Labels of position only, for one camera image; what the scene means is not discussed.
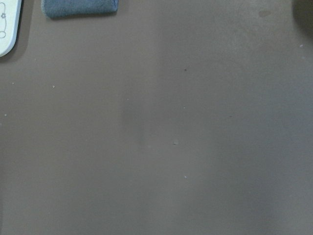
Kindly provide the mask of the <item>cream rectangular tray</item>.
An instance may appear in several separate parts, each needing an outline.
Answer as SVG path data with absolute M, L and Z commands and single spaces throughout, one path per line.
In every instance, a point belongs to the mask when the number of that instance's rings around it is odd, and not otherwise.
M 8 54 L 15 45 L 21 13 L 21 0 L 0 1 L 0 56 Z

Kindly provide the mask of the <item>dark grey folded cloth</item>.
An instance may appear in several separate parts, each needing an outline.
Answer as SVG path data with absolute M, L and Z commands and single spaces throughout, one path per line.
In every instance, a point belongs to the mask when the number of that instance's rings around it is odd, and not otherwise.
M 76 16 L 115 13 L 118 0 L 42 0 L 41 8 L 51 19 Z

